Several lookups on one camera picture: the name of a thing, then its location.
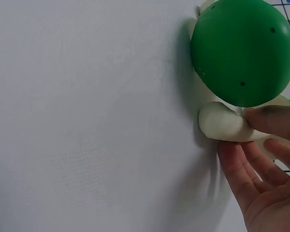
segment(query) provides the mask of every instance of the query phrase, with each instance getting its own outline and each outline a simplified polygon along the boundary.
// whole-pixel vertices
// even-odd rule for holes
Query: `fingernail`
[[[253,112],[254,110],[255,110],[254,108],[246,108],[246,109],[244,109],[244,111],[243,111],[243,115],[245,116],[245,115],[247,115],[247,114]]]

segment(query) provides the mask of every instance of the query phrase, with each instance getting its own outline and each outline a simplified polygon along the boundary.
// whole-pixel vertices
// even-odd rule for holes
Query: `white board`
[[[197,4],[0,0],[0,232],[246,231],[193,129]]]

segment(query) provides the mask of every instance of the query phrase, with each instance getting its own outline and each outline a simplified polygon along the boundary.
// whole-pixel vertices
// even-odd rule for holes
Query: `human hand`
[[[244,117],[255,129],[290,140],[290,106],[246,110]],[[290,147],[274,139],[266,140],[264,147],[290,168]],[[247,230],[290,232],[290,176],[255,142],[220,142],[218,156]]]

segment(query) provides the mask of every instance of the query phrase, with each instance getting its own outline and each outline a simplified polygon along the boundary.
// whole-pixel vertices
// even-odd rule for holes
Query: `white clay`
[[[201,15],[203,11],[205,11],[209,6],[215,3],[218,0],[206,0],[202,3],[200,7],[198,7],[198,14]]]
[[[200,110],[199,126],[206,137],[216,140],[249,142],[270,136],[251,128],[238,113],[218,101]]]

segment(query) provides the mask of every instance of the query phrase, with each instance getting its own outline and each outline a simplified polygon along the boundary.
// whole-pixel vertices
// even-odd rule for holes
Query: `green rubber ball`
[[[191,55],[194,70],[219,98],[261,105],[290,81],[290,25],[263,0],[219,0],[199,17]]]

